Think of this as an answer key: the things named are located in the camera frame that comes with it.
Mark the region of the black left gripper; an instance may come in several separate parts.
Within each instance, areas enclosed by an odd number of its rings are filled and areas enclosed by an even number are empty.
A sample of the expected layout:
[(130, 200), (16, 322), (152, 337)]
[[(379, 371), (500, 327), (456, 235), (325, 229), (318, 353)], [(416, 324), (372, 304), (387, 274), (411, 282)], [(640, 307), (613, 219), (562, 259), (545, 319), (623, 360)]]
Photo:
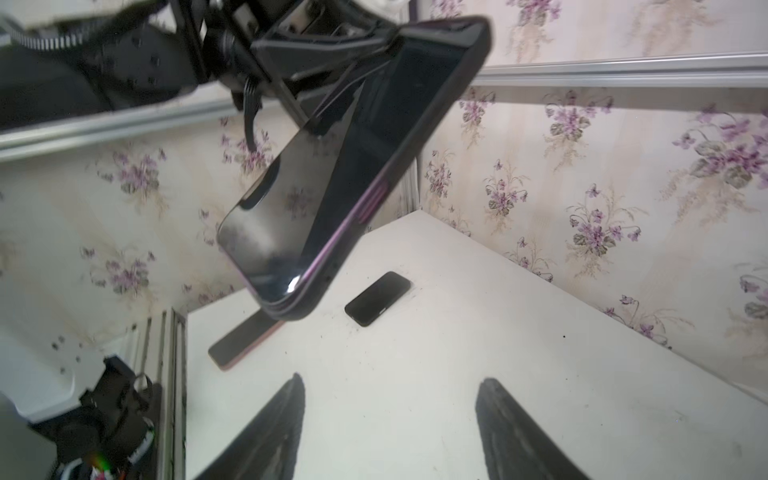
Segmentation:
[(362, 125), (391, 118), (394, 56), (376, 56), (399, 26), (357, 1), (173, 1), (176, 31), (205, 83), (225, 86), (235, 108), (276, 100), (311, 114), (300, 138), (319, 138), (349, 109)]

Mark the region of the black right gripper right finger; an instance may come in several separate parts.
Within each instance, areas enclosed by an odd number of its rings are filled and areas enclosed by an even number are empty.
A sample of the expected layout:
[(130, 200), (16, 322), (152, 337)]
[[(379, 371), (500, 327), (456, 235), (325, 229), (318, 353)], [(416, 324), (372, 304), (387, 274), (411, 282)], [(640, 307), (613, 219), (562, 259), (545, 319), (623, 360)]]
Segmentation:
[(491, 479), (586, 477), (497, 379), (480, 383), (475, 412)]

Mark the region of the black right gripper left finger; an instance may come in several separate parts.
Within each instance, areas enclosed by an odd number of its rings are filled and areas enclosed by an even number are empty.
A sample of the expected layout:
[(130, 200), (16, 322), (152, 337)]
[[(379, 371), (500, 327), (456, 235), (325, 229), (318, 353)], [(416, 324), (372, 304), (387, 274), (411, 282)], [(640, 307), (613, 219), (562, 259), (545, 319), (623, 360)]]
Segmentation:
[(294, 374), (198, 477), (291, 480), (305, 408), (305, 385)]

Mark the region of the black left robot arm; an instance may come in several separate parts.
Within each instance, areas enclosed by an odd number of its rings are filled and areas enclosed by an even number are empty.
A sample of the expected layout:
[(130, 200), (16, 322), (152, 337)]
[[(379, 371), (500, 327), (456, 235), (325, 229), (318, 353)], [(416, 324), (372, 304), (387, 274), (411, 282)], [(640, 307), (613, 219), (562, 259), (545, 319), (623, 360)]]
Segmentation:
[(354, 1), (137, 1), (1, 33), (1, 127), (156, 105), (218, 82), (252, 125), (264, 98), (297, 124), (398, 30)]

